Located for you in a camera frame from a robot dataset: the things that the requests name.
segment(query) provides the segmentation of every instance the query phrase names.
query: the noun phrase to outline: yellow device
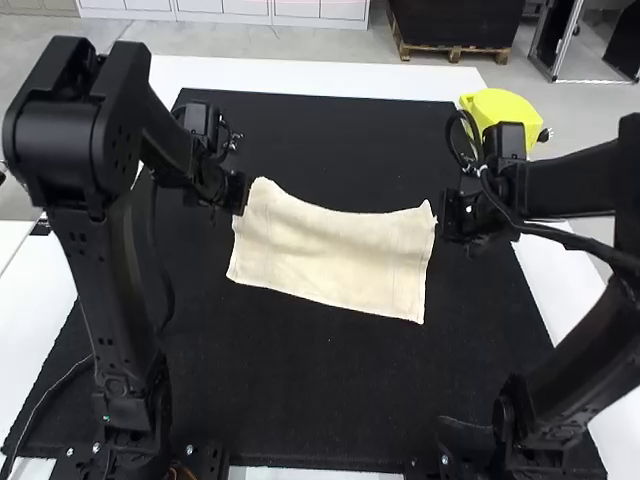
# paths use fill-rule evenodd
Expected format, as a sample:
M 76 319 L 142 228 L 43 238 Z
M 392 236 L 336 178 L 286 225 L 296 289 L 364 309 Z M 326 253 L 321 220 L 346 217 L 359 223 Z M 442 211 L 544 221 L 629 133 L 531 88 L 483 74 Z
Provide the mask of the yellow device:
M 542 117 L 533 105 L 518 94 L 500 88 L 487 88 L 460 97 L 460 106 L 476 123 L 480 135 L 487 127 L 499 122 L 524 124 L 527 153 L 530 153 L 542 131 Z

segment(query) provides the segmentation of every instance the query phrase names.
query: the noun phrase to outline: floor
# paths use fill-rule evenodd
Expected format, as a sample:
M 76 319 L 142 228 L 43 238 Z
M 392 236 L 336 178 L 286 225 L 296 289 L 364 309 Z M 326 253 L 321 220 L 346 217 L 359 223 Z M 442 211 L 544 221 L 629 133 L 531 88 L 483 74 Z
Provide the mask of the floor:
M 382 0 L 373 0 L 367 31 L 232 24 L 90 20 L 0 15 L 0 112 L 3 112 L 52 35 L 88 37 L 100 51 L 116 40 L 144 42 L 154 54 L 277 58 L 334 62 L 401 63 L 393 43 Z M 561 155 L 609 140 L 617 135 L 618 119 L 640 105 L 640 86 L 551 85 L 527 59 L 534 25 L 518 31 L 509 65 L 491 58 L 466 55 L 461 65 L 475 66 L 491 87 L 526 97 L 540 112 L 555 136 L 539 145 L 534 158 Z M 571 43 L 561 78 L 613 79 L 599 60 L 604 48 L 600 36 L 583 26 Z M 447 65 L 441 55 L 414 57 L 412 64 Z M 0 190 L 0 218 L 29 218 L 21 188 L 13 181 Z M 612 221 L 574 222 L 582 234 L 611 241 Z M 608 270 L 598 264 L 603 275 Z

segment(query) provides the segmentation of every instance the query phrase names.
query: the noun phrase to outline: black mat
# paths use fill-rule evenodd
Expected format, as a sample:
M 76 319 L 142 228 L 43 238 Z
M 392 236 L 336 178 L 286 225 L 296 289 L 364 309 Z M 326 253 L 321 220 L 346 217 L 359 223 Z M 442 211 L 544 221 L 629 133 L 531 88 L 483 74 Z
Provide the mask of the black mat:
M 237 167 L 266 175 L 328 208 L 415 207 L 457 182 L 444 141 L 449 103 L 185 91 L 213 100 L 246 135 Z M 162 256 L 177 311 L 163 341 L 174 399 L 173 435 L 215 436 L 235 462 L 397 470 L 435 458 L 434 419 L 489 423 L 509 372 L 551 350 L 508 244 L 469 261 L 436 242 L 426 321 L 331 308 L 227 280 L 230 218 L 185 209 L 177 192 L 158 205 Z M 44 389 L 89 351 L 77 306 L 16 425 Z M 95 430 L 90 375 L 74 382 L 34 430 L 23 454 L 53 456 Z M 14 426 L 4 451 L 12 448 Z M 579 464 L 598 464 L 592 445 Z

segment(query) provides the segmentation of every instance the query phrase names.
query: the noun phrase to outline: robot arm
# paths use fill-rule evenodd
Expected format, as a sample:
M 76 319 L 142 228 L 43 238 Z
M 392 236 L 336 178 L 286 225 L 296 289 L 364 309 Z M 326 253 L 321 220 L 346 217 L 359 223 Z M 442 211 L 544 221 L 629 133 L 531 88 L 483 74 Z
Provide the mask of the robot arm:
M 142 44 L 100 56 L 86 39 L 55 37 L 2 131 L 9 167 L 47 212 L 78 289 L 96 363 L 96 441 L 135 478 L 163 478 L 171 459 L 168 369 L 143 292 L 153 244 L 136 233 L 131 205 L 138 161 L 190 205 L 241 215 L 248 192 L 242 174 L 220 166 L 238 136 L 209 105 L 169 113 L 149 86 L 150 60 Z
M 614 274 L 600 300 L 543 364 L 509 377 L 494 404 L 491 447 L 485 443 L 469 454 L 464 439 L 486 432 L 442 419 L 440 446 L 452 457 L 441 465 L 443 478 L 463 478 L 468 467 L 495 478 L 505 472 L 577 478 L 578 472 L 567 473 L 564 453 L 596 415 L 640 385 L 639 134 L 640 114 L 629 115 L 621 119 L 616 140 L 528 162 L 523 126 L 500 123 L 485 130 L 483 155 L 469 174 L 461 172 L 460 187 L 444 193 L 440 234 L 446 240 L 477 246 L 499 235 L 512 241 L 521 233 L 540 235 L 593 253 Z M 525 222 L 606 214 L 615 214 L 614 248 Z

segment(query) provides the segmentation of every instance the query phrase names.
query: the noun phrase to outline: towel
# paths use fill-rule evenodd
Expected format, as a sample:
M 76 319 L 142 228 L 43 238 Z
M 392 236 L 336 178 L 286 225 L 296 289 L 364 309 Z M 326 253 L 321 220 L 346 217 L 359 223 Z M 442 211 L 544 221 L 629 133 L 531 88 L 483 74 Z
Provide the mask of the towel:
M 427 200 L 390 213 L 336 212 L 259 177 L 232 223 L 234 282 L 424 323 L 436 225 Z

